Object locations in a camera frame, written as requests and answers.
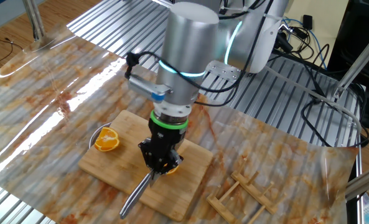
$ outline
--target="wooden floor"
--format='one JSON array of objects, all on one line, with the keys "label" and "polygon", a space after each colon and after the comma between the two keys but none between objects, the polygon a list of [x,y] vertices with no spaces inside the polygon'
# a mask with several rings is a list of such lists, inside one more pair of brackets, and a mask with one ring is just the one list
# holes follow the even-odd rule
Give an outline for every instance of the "wooden floor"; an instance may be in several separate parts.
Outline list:
[{"label": "wooden floor", "polygon": [[[48,31],[58,23],[68,24],[100,1],[101,0],[46,0],[46,2],[39,6],[39,11],[42,16],[44,27],[46,31]],[[0,40],[4,40],[5,38],[14,41],[14,43],[21,47],[26,47],[34,41],[32,28],[26,14],[21,15],[0,28]],[[0,58],[5,57],[10,50],[10,44],[0,42]],[[0,61],[0,66],[8,62],[19,51],[19,48],[14,47],[13,53],[8,58]],[[368,170],[369,145],[362,149],[362,161],[363,170]]]},{"label": "wooden floor", "polygon": [[[46,32],[56,24],[68,24],[101,0],[46,0],[39,5],[39,12]],[[32,27],[29,24],[27,14],[10,21],[0,27],[0,40],[8,38],[21,47],[26,47],[34,41]],[[21,49],[13,48],[13,53],[0,61],[0,67],[15,56]],[[0,42],[0,59],[11,51],[11,44]]]}]

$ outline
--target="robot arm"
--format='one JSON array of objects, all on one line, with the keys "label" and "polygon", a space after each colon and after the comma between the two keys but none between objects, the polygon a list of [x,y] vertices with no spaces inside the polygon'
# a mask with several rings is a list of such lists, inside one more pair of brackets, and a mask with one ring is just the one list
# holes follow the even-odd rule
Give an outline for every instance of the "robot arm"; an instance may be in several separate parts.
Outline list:
[{"label": "robot arm", "polygon": [[137,75],[127,76],[132,90],[154,102],[149,120],[151,138],[139,147],[146,165],[155,173],[165,174],[183,160],[175,150],[184,139],[187,118],[199,92],[189,80],[200,85],[212,60],[244,68],[258,33],[246,71],[258,73],[266,65],[288,0],[274,0],[268,18],[262,19],[268,3],[247,13],[242,21],[219,21],[211,9],[190,2],[171,7],[156,83]]}]

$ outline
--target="plastic sheet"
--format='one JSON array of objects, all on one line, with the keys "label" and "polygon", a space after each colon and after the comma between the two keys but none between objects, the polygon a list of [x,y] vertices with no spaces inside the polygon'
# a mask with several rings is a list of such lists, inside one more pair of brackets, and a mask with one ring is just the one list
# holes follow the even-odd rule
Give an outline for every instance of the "plastic sheet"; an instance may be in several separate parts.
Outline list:
[{"label": "plastic sheet", "polygon": [[[126,194],[78,167],[91,135],[120,111],[148,118],[152,103],[128,90],[125,60],[57,27],[0,69],[0,186],[56,222],[118,223]],[[152,80],[142,67],[133,73]],[[186,138],[211,150],[214,160],[184,222],[223,223],[206,197],[234,183],[230,174],[248,159],[243,175],[275,201],[255,223],[346,223],[344,190],[357,149],[319,147],[231,108],[194,106]],[[229,208],[246,223],[260,204],[241,187]],[[137,204],[123,223],[166,223]]]}]

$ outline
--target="metal rod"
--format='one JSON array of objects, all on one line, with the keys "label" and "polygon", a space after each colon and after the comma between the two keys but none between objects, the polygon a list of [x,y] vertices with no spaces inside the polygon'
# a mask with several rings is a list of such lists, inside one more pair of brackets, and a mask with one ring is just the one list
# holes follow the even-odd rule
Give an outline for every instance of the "metal rod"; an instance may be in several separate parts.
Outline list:
[{"label": "metal rod", "polygon": [[346,75],[336,84],[334,98],[339,99],[342,93],[347,89],[355,77],[361,72],[364,66],[369,62],[369,44],[358,56],[353,65],[349,68]]},{"label": "metal rod", "polygon": [[369,189],[369,171],[359,175],[358,177],[347,183],[346,201],[366,192]]},{"label": "metal rod", "polygon": [[124,203],[121,212],[119,213],[121,219],[125,219],[126,216],[129,214],[130,210],[134,207],[134,205],[139,201],[142,193],[148,187],[153,171],[148,173],[145,178],[140,182],[140,184],[133,190],[132,194],[128,197],[126,202]]},{"label": "metal rod", "polygon": [[34,39],[39,40],[45,35],[45,28],[40,17],[39,9],[37,8],[35,0],[22,0],[27,11],[29,22],[34,31]]}]

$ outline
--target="orange slice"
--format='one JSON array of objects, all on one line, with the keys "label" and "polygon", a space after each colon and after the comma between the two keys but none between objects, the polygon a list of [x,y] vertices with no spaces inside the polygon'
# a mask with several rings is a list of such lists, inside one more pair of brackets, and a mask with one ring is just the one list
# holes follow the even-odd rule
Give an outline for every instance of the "orange slice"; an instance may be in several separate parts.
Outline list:
[{"label": "orange slice", "polygon": [[169,175],[169,174],[173,174],[174,172],[176,172],[177,168],[179,168],[179,166],[177,166],[177,167],[175,167],[175,168],[171,169],[171,170],[167,173],[167,175]]},{"label": "orange slice", "polygon": [[119,145],[118,133],[108,127],[104,127],[98,136],[95,147],[101,152],[107,152],[115,149]]}]

